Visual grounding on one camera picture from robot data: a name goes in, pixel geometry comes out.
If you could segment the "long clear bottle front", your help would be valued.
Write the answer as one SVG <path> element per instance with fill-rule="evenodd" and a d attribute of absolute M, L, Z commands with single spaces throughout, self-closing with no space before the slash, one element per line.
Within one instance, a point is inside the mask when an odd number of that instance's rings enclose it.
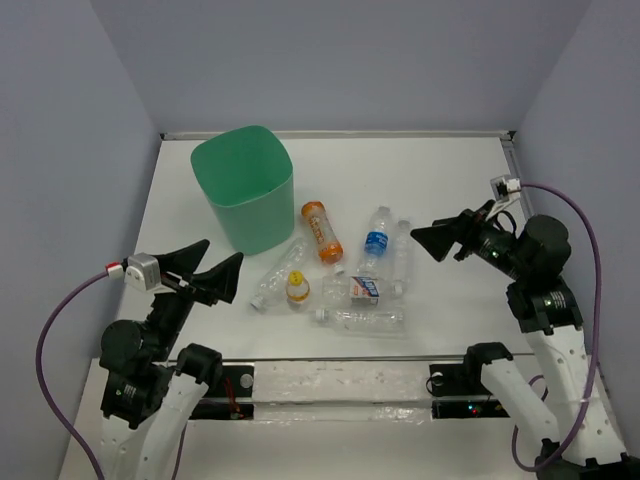
<path fill-rule="evenodd" d="M 402 310 L 322 308 L 312 314 L 312 320 L 345 335 L 402 336 L 405 332 Z"/>

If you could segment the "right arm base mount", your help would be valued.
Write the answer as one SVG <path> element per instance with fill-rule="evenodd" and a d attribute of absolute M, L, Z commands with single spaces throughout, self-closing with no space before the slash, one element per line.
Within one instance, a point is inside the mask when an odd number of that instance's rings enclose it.
<path fill-rule="evenodd" d="M 509 417 L 498 399 L 472 380 L 462 364 L 432 364 L 425 388 L 432 399 L 434 420 Z"/>

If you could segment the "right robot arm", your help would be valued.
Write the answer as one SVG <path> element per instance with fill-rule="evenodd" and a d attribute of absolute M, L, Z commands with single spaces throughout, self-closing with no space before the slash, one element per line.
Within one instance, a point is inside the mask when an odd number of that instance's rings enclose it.
<path fill-rule="evenodd" d="M 561 272 L 571 254 L 569 233 L 547 215 L 528 219 L 520 233 L 492 218 L 494 203 L 436 220 L 411 232 L 436 261 L 453 245 L 454 258 L 476 255 L 511 279 L 512 315 L 539 364 L 546 397 L 524 379 L 500 342 L 470 346 L 460 368 L 470 391 L 488 390 L 517 430 L 538 444 L 530 470 L 539 479 L 636 479 L 639 460 L 616 433 L 595 384 L 595 352 L 585 348 L 583 318 Z"/>

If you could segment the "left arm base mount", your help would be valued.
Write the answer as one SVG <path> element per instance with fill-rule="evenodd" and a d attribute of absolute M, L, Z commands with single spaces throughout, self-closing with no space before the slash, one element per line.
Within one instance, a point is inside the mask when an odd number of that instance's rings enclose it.
<path fill-rule="evenodd" d="M 225 362 L 222 377 L 191 413 L 191 420 L 244 421 L 254 417 L 253 363 Z"/>

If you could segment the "blue label clear bottle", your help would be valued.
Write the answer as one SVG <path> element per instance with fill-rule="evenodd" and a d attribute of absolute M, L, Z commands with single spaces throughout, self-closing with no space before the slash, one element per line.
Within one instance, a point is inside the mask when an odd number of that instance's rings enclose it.
<path fill-rule="evenodd" d="M 357 268 L 359 275 L 375 277 L 380 274 L 390 242 L 391 220 L 388 206 L 379 206 L 371 215 Z"/>

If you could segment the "square bottle blue-orange label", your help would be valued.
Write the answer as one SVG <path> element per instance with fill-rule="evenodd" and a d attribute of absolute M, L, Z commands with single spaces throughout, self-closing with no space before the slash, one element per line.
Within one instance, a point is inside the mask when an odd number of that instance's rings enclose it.
<path fill-rule="evenodd" d="M 404 277 L 395 278 L 389 267 L 325 276 L 321 281 L 322 300 L 340 307 L 378 307 L 400 299 L 408 292 Z"/>

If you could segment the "clear bottle white cap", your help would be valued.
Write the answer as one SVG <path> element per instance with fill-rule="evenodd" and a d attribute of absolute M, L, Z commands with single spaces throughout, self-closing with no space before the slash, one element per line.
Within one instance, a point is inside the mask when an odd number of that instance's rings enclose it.
<path fill-rule="evenodd" d="M 396 298 L 402 297 L 411 279 L 413 265 L 412 224 L 408 219 L 400 219 L 396 225 L 393 250 L 393 273 L 391 279 L 392 293 Z"/>

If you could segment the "small yellow cap bottle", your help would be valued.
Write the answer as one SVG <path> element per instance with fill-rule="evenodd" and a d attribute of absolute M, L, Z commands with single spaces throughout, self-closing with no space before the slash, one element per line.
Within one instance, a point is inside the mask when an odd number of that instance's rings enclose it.
<path fill-rule="evenodd" d="M 292 270 L 287 277 L 285 293 L 288 305 L 294 309 L 301 309 L 310 297 L 310 284 L 299 270 Z"/>

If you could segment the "orange label plastic bottle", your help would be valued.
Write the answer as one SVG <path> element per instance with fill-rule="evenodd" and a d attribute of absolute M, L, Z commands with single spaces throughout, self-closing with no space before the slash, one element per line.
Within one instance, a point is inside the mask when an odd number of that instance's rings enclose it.
<path fill-rule="evenodd" d="M 319 201 L 307 202 L 301 208 L 301 215 L 310 228 L 321 262 L 325 265 L 338 264 L 343 259 L 344 250 L 329 221 L 324 204 Z"/>

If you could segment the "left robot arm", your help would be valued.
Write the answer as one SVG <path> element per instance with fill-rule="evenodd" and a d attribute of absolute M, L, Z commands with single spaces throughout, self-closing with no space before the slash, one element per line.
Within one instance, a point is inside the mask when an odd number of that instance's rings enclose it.
<path fill-rule="evenodd" d="M 107 265 L 154 299 L 145 319 L 111 323 L 100 341 L 108 373 L 101 402 L 100 466 L 107 479 L 158 479 L 205 395 L 229 382 L 219 352 L 191 343 L 168 362 L 195 304 L 233 302 L 244 260 L 234 253 L 211 269 L 197 268 L 210 243 L 200 240 L 166 254 L 138 253 Z"/>

